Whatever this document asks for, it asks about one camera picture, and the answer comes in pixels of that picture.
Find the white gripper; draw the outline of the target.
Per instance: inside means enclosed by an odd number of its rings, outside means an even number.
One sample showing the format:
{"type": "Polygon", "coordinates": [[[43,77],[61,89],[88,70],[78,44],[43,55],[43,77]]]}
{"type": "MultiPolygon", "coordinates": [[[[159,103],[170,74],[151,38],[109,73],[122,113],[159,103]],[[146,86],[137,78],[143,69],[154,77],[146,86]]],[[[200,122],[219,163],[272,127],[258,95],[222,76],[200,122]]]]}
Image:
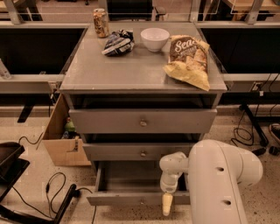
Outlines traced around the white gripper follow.
{"type": "Polygon", "coordinates": [[[168,216],[172,207],[171,193],[176,192],[181,175],[187,173],[187,156],[181,151],[165,155],[160,159],[159,167],[162,171],[160,188],[164,192],[162,212],[164,216],[168,216]]]}

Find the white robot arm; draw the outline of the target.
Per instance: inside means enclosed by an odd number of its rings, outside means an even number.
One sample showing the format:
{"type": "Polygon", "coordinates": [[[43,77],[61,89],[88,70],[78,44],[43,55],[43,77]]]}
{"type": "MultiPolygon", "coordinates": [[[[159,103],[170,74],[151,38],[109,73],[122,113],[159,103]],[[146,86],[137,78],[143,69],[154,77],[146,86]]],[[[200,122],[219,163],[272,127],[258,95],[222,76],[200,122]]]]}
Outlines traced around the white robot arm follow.
{"type": "Polygon", "coordinates": [[[251,151],[216,140],[197,142],[188,155],[175,152],[159,161],[162,212],[167,216],[179,178],[189,187],[192,224],[248,224],[241,186],[253,186],[263,176],[263,165],[251,151]]]}

